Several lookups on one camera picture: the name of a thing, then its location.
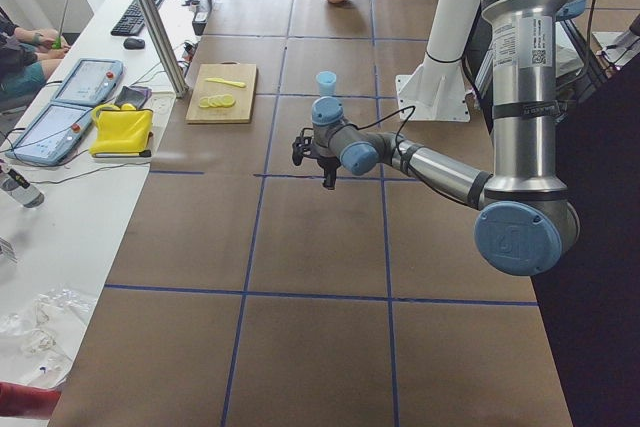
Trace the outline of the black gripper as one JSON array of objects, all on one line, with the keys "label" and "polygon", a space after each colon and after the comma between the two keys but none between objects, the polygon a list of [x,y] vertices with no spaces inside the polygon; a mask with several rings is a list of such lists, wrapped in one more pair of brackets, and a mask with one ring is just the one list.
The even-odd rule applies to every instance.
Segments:
[{"label": "black gripper", "polygon": [[334,190],[337,170],[341,166],[340,160],[336,157],[321,157],[317,163],[323,169],[323,187],[327,190]]}]

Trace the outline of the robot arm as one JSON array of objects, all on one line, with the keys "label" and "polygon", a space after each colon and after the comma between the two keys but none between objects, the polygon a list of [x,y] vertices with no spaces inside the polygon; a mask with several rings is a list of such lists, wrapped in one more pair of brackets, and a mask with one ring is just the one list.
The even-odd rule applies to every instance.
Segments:
[{"label": "robot arm", "polygon": [[461,66],[476,18],[490,24],[494,169],[485,172],[400,133],[369,133],[339,101],[316,100],[312,126],[292,160],[314,159],[333,188],[344,168],[361,176],[389,165],[439,194],[476,209],[474,239],[497,270],[533,276],[551,269],[579,235],[579,220],[555,172],[556,30],[587,0],[439,0],[423,62],[396,79],[406,119],[467,121]]}]

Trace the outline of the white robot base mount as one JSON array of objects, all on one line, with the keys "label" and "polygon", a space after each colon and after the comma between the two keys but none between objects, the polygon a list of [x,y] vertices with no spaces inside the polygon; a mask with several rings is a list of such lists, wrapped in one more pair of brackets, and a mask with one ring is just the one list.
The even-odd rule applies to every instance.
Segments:
[{"label": "white robot base mount", "polygon": [[412,122],[468,122],[462,72],[465,46],[481,0],[438,0],[424,59],[396,77],[401,117]]}]

